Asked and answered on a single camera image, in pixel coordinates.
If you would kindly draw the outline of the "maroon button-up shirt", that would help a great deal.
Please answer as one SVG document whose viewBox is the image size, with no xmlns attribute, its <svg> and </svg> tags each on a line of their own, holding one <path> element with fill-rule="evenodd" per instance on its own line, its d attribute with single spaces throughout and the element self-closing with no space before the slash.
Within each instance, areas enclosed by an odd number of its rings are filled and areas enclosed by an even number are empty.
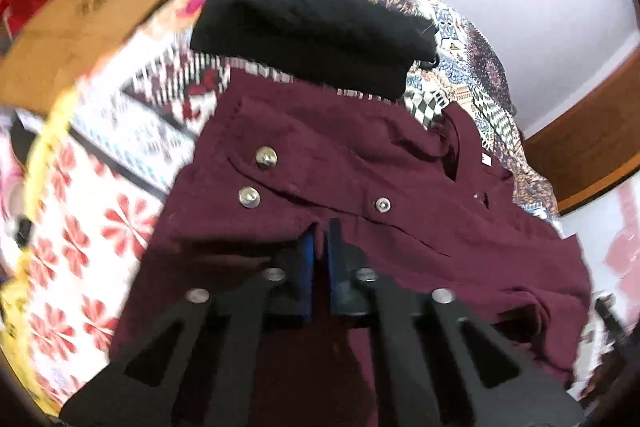
<svg viewBox="0 0 640 427">
<path fill-rule="evenodd" d="M 450 289 L 567 393 L 588 271 L 576 239 L 512 193 L 457 104 L 424 129 L 400 107 L 235 70 L 165 199 L 111 361 L 192 289 L 232 291 L 312 232 L 311 318 L 262 332 L 247 426 L 382 426 L 369 333 L 331 311 L 336 219 L 373 269 Z"/>
</svg>

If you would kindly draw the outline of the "wooden door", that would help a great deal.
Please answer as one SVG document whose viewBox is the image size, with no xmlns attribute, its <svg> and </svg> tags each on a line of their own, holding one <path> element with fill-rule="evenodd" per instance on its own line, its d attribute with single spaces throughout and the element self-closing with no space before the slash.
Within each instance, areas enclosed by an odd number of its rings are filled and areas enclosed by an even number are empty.
<svg viewBox="0 0 640 427">
<path fill-rule="evenodd" d="M 564 215 L 639 169 L 639 51 L 597 88 L 525 141 L 529 165 L 553 187 Z"/>
</svg>

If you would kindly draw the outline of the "wooden lap desk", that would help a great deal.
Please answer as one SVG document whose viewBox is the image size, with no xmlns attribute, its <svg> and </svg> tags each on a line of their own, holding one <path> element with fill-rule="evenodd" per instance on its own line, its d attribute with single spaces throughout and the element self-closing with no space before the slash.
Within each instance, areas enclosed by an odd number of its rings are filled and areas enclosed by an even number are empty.
<svg viewBox="0 0 640 427">
<path fill-rule="evenodd" d="M 166 0 L 50 0 L 1 60 L 1 103 L 44 115 Z"/>
</svg>

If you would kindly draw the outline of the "patchwork patterned bedspread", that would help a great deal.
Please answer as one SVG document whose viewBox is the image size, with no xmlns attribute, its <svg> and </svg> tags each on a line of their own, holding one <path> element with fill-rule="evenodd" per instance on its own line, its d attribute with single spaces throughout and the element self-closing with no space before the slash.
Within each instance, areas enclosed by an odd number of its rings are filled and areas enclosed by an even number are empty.
<svg viewBox="0 0 640 427">
<path fill-rule="evenodd" d="M 434 72 L 413 68 L 406 109 L 431 124 L 448 104 L 473 118 L 486 154 L 514 176 L 516 205 L 559 224 L 547 179 L 528 165 L 506 74 L 483 34 L 442 0 L 369 0 L 434 20 Z M 169 0 L 54 103 L 3 233 L 1 348 L 44 413 L 107 362 L 141 255 L 178 170 L 191 158 L 231 69 L 188 42 L 204 0 Z"/>
</svg>

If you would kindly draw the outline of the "black folded garment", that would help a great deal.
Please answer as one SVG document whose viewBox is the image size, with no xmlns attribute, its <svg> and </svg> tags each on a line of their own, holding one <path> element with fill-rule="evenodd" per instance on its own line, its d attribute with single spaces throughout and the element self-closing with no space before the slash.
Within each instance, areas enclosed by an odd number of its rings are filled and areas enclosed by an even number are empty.
<svg viewBox="0 0 640 427">
<path fill-rule="evenodd" d="M 206 0 L 190 47 L 395 101 L 413 64 L 437 66 L 436 32 L 368 0 Z"/>
</svg>

